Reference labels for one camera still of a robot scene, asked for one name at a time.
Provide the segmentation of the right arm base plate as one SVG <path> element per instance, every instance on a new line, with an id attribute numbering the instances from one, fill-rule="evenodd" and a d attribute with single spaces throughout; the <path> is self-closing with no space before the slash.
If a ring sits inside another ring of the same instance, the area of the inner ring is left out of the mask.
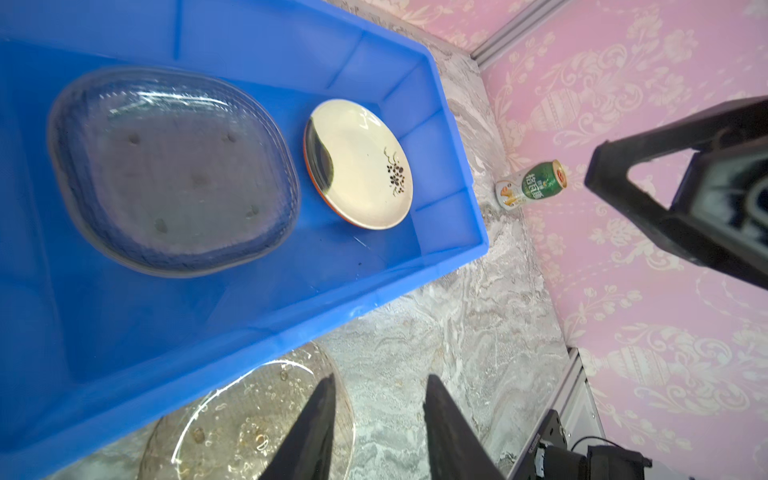
<path id="1" fill-rule="evenodd" d="M 544 453 L 549 447 L 567 448 L 567 435 L 560 416 L 554 409 L 549 409 L 543 414 L 506 478 L 508 480 L 543 479 Z"/>

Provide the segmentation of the cream plate with dark patch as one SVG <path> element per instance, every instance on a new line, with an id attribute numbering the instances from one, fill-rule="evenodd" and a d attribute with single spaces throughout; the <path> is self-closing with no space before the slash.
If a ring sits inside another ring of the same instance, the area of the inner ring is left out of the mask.
<path id="1" fill-rule="evenodd" d="M 387 230 L 408 215 L 414 182 L 407 156 L 366 107 L 345 99 L 320 103 L 305 126 L 303 154 L 318 194 L 345 221 Z"/>

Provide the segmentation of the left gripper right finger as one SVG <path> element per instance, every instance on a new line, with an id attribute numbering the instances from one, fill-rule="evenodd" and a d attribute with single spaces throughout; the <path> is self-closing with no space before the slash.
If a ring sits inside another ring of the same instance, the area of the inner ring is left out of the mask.
<path id="1" fill-rule="evenodd" d="M 432 479 L 502 479 L 440 378 L 430 374 L 423 404 Z"/>

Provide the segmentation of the smoky glass plate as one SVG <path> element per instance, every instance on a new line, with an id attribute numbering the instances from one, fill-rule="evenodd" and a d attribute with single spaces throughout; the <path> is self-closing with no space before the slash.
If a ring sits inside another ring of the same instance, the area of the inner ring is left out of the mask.
<path id="1" fill-rule="evenodd" d="M 73 224 L 135 271 L 209 275 L 271 253 L 297 224 L 298 175 L 280 128 L 225 81 L 98 69 L 58 94 L 46 133 Z"/>
<path id="2" fill-rule="evenodd" d="M 256 479 L 320 380 L 338 369 L 314 342 L 271 360 L 156 424 L 141 479 Z"/>

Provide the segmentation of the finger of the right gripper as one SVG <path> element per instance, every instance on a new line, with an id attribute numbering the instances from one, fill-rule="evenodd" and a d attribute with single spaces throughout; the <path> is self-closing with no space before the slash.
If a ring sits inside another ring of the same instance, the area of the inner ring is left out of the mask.
<path id="1" fill-rule="evenodd" d="M 690 149 L 670 206 L 630 169 Z M 586 187 L 657 247 L 700 267 L 767 287 L 767 99 L 730 100 L 677 122 L 599 145 Z"/>

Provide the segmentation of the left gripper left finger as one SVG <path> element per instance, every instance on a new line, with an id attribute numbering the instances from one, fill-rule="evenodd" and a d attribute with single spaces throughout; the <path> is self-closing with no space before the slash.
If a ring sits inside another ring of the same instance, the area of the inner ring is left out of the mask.
<path id="1" fill-rule="evenodd" d="M 260 480 L 326 480 L 330 475 L 336 414 L 334 375 L 315 387 Z"/>

